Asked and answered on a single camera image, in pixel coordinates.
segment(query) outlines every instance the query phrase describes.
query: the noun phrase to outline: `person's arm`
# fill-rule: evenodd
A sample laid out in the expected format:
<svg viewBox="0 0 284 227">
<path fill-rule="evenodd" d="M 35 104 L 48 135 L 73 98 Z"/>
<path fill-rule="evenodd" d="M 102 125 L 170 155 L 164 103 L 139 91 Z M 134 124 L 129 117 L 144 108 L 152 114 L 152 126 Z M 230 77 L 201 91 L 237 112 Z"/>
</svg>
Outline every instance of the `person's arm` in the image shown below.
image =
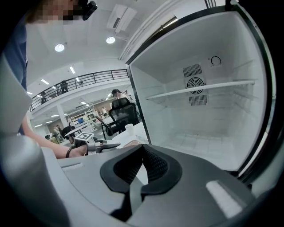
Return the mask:
<svg viewBox="0 0 284 227">
<path fill-rule="evenodd" d="M 28 126 L 27 117 L 25 116 L 22 121 L 22 128 L 25 136 L 34 139 L 41 147 L 48 147 L 53 150 L 56 158 L 65 158 L 66 153 L 69 147 L 61 146 L 59 144 L 55 144 L 40 135 L 35 134 L 30 127 Z"/>
</svg>

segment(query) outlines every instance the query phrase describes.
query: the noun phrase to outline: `black mesh chair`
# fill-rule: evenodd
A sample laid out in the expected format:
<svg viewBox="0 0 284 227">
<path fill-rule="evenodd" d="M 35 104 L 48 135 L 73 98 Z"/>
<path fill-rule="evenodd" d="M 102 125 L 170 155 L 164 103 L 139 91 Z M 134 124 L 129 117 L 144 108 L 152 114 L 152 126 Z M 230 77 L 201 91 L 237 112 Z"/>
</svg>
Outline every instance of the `black mesh chair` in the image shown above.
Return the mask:
<svg viewBox="0 0 284 227">
<path fill-rule="evenodd" d="M 99 118 L 98 116 L 95 116 L 95 118 L 97 118 L 101 123 L 102 123 L 102 130 L 103 127 L 105 127 L 106 129 L 106 134 L 111 137 L 113 134 L 117 133 L 119 131 L 118 127 L 116 125 L 114 125 L 114 123 L 111 123 L 109 125 L 106 125 L 103 120 L 101 118 Z M 106 140 L 106 135 L 105 135 L 105 131 L 103 130 L 103 137 Z"/>
<path fill-rule="evenodd" d="M 130 103 L 127 98 L 114 100 L 111 107 L 109 115 L 121 132 L 125 131 L 127 124 L 136 125 L 139 123 L 135 104 Z"/>
</svg>

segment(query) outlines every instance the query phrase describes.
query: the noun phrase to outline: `air conditioner unit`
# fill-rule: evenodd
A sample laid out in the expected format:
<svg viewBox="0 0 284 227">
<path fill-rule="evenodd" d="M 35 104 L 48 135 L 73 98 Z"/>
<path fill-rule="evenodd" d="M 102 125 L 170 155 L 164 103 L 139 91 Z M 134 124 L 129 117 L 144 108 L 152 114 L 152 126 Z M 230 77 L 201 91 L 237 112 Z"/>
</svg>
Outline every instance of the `air conditioner unit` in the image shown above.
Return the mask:
<svg viewBox="0 0 284 227">
<path fill-rule="evenodd" d="M 116 4 L 107 22 L 107 28 L 115 30 L 115 33 L 125 31 L 137 11 L 124 5 Z"/>
</svg>

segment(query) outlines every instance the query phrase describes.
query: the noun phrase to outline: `railing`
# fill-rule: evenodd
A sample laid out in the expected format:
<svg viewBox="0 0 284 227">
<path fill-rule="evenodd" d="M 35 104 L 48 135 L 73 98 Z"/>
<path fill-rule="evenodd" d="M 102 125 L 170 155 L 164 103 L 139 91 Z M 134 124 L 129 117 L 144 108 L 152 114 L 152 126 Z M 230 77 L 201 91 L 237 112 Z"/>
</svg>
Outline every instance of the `railing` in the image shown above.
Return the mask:
<svg viewBox="0 0 284 227">
<path fill-rule="evenodd" d="M 95 83 L 117 80 L 117 79 L 125 79 L 125 78 L 129 78 L 128 73 L 125 69 L 121 69 L 121 70 L 90 73 L 65 80 L 66 84 L 63 83 L 55 84 L 54 86 L 47 88 L 46 90 L 42 91 L 41 93 L 33 97 L 30 111 L 33 111 L 34 109 L 48 102 L 49 100 L 66 92 L 69 92 L 71 90 L 78 89 Z"/>
</svg>

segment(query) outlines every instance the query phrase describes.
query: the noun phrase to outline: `white cup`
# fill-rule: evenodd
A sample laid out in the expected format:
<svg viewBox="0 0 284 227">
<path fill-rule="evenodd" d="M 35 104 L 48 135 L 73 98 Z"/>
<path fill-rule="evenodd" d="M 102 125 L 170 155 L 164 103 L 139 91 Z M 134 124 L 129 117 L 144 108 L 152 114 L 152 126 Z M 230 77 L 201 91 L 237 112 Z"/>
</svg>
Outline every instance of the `white cup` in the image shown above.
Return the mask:
<svg viewBox="0 0 284 227">
<path fill-rule="evenodd" d="M 134 135 L 134 127 L 133 127 L 133 124 L 127 124 L 127 125 L 125 126 L 125 129 L 126 129 L 126 131 L 128 132 L 128 134 L 129 134 L 130 136 L 133 136 L 133 135 Z"/>
</svg>

